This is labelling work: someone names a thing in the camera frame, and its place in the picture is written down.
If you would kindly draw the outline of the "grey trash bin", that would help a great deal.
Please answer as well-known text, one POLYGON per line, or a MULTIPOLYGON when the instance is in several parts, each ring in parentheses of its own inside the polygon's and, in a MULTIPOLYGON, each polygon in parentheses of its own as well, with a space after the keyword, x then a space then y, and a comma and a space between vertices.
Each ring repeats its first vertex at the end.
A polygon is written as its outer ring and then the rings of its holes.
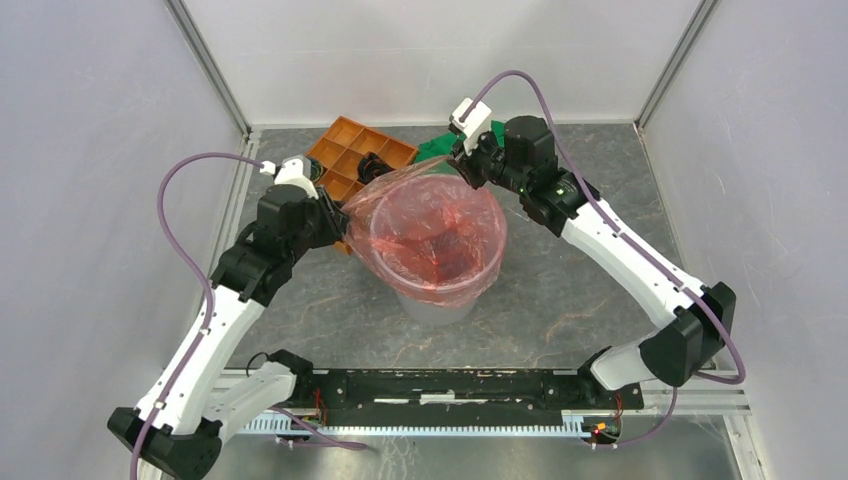
POLYGON ((412 319, 465 318, 497 279, 506 246, 502 208, 456 175, 402 180, 379 198, 361 252, 412 319))

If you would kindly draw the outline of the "red plastic trash bag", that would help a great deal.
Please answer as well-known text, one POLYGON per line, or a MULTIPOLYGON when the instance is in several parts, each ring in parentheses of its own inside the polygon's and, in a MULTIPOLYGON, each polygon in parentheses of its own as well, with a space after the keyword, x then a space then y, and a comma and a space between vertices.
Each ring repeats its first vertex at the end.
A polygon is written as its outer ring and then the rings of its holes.
POLYGON ((437 307, 476 300, 498 279, 508 227, 486 188, 433 157, 368 183, 345 202, 344 242, 396 293, 437 307))

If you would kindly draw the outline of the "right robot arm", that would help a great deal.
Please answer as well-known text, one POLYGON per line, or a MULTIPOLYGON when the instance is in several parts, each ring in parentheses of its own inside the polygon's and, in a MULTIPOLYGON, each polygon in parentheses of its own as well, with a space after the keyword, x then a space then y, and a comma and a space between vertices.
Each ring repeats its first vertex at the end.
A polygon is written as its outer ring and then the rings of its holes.
POLYGON ((450 124, 458 134, 448 160, 473 187, 491 183, 518 195, 527 216, 588 255, 621 285, 655 325, 653 333, 591 357, 577 382, 591 408, 618 389, 657 379, 680 387, 729 346, 737 296, 725 283, 707 286, 660 255, 590 186, 558 133, 534 116, 510 119, 498 140, 491 123, 450 124))

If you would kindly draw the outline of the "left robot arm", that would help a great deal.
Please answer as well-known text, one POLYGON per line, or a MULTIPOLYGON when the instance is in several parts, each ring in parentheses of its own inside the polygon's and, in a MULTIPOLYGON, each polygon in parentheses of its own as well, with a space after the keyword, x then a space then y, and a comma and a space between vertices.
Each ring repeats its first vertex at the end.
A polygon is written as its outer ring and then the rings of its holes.
POLYGON ((266 190, 256 220, 202 281, 203 305, 168 366, 135 406, 118 407, 108 419, 109 431, 131 452, 131 478, 158 471, 202 479, 223 445, 255 417, 282 401, 297 408, 312 399, 313 379, 274 358, 223 395, 213 389, 296 263, 340 240, 347 222, 321 186, 297 181, 266 190))

